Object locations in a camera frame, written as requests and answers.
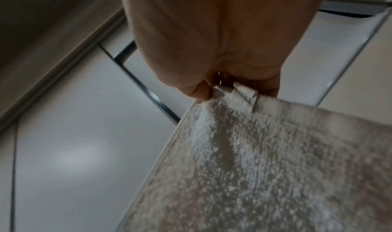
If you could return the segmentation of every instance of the fabric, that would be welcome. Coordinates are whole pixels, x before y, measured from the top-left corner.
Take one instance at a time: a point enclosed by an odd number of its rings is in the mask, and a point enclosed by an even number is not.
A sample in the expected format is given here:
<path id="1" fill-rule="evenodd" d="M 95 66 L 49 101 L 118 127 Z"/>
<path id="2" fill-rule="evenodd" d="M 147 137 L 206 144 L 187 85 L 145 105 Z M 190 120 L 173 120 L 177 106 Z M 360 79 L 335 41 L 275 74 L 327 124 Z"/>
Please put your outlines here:
<path id="1" fill-rule="evenodd" d="M 392 127 L 214 92 L 184 115 L 118 231 L 391 231 Z"/>

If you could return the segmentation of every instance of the white towel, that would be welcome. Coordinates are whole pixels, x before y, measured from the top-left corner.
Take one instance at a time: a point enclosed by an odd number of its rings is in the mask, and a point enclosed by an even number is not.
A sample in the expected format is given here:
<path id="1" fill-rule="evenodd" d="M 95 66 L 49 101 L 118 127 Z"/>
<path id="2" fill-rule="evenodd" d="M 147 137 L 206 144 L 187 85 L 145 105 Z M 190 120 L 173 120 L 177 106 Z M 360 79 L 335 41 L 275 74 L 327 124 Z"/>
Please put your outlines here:
<path id="1" fill-rule="evenodd" d="M 392 127 L 216 88 L 118 231 L 392 231 Z"/>

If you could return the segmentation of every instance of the towel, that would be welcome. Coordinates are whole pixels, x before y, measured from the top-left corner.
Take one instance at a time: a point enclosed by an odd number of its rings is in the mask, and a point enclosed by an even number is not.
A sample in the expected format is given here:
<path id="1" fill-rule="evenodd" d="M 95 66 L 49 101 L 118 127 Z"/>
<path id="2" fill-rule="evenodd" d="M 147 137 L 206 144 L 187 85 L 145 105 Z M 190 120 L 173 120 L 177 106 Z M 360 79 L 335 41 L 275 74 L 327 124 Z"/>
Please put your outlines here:
<path id="1" fill-rule="evenodd" d="M 392 231 L 391 149 L 391 126 L 216 87 L 118 231 Z"/>

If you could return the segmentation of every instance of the textured fabric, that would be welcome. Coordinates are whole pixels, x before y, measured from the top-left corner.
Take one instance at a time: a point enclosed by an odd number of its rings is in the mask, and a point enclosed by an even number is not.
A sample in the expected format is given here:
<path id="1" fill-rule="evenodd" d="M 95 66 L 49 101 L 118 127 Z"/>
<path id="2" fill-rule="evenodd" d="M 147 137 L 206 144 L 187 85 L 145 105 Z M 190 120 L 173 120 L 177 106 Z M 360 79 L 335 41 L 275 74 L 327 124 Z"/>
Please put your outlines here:
<path id="1" fill-rule="evenodd" d="M 391 231 L 391 127 L 237 91 L 192 105 L 118 231 Z"/>

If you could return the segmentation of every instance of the skin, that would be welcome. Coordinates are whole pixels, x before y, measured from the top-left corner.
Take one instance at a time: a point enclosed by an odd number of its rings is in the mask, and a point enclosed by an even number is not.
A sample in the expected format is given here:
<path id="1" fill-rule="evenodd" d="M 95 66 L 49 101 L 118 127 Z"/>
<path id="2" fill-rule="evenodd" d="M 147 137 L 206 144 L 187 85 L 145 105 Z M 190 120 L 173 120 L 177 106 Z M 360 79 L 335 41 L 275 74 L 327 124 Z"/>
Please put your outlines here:
<path id="1" fill-rule="evenodd" d="M 276 97 L 283 63 L 322 0 L 123 0 L 138 48 L 165 84 L 199 100 L 209 84 Z"/>

